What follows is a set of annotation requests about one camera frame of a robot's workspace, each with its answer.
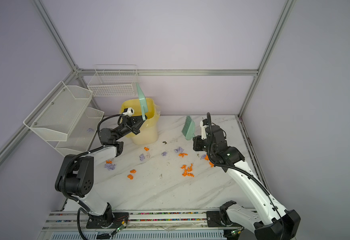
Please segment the green hand brush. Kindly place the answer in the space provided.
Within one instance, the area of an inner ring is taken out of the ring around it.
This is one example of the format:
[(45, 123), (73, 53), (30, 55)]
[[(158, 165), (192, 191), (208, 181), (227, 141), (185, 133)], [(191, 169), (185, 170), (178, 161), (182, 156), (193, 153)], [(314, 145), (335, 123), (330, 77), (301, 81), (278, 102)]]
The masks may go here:
[(182, 134), (187, 141), (190, 141), (195, 137), (195, 122), (191, 116), (186, 117), (186, 121), (182, 129)]

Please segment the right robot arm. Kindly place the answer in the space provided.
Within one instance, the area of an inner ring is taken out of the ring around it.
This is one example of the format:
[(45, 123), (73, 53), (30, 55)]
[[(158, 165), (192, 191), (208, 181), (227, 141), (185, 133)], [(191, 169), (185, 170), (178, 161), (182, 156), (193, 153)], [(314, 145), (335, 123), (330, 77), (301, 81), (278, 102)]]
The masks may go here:
[(244, 191), (256, 211), (240, 207), (235, 201), (220, 206), (220, 221), (226, 227), (234, 224), (251, 231), (258, 240), (291, 240), (295, 238), (300, 215), (282, 205), (253, 174), (243, 154), (227, 143), (226, 132), (214, 124), (211, 114), (201, 121), (201, 134), (193, 137), (193, 149), (206, 152), (214, 167), (222, 168)]

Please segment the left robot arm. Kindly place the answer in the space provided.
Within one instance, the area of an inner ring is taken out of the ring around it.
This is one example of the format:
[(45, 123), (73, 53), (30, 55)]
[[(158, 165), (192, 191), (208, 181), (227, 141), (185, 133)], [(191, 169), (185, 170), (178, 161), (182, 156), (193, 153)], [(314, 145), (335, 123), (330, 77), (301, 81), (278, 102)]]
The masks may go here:
[(96, 129), (101, 146), (77, 155), (64, 157), (55, 181), (55, 190), (80, 205), (79, 211), (89, 216), (89, 222), (100, 228), (109, 228), (116, 222), (110, 203), (93, 190), (94, 168), (97, 163), (121, 155), (123, 142), (119, 139), (133, 133), (138, 135), (147, 120), (145, 114), (133, 116), (133, 109), (101, 120)]

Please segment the green dustpan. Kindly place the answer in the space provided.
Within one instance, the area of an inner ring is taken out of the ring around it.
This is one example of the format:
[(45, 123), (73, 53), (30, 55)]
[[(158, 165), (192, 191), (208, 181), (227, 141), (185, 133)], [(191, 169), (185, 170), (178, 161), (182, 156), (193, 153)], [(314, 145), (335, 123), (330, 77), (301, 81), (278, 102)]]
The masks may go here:
[(137, 90), (140, 108), (141, 108), (141, 116), (142, 116), (142, 119), (145, 121), (147, 119), (145, 114), (148, 113), (148, 104), (146, 101), (146, 97), (145, 97), (139, 83), (136, 83), (136, 90)]

